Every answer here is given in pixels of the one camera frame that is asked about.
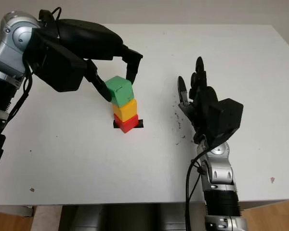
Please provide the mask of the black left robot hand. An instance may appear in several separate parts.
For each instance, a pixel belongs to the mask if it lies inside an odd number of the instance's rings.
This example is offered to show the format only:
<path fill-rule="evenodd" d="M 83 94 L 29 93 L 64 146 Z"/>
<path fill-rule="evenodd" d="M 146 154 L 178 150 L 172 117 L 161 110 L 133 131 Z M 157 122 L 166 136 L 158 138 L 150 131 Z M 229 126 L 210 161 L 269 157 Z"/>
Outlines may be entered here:
<path fill-rule="evenodd" d="M 84 77 L 106 101 L 110 102 L 112 96 L 99 77 L 93 60 L 110 61 L 114 57 L 121 57 L 127 64 L 126 79 L 131 83 L 135 81 L 143 55 L 124 45 L 118 34 L 101 24 L 82 20 L 60 19 L 56 25 L 60 44 L 85 61 Z"/>

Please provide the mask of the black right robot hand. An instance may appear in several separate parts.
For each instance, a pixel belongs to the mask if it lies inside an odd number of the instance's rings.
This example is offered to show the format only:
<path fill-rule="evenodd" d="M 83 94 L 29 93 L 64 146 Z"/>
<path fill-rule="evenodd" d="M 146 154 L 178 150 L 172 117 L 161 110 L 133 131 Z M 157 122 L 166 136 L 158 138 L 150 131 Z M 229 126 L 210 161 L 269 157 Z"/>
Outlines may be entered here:
<path fill-rule="evenodd" d="M 186 89 L 185 81 L 181 76 L 178 77 L 177 88 L 180 101 L 178 106 L 190 120 L 195 130 L 193 142 L 200 144 L 207 137 L 205 110 L 209 105 L 201 96 L 204 96 L 206 90 L 213 91 L 213 88 L 207 85 L 207 73 L 202 57 L 198 57 L 196 60 L 195 72 L 191 75 L 191 89 Z"/>

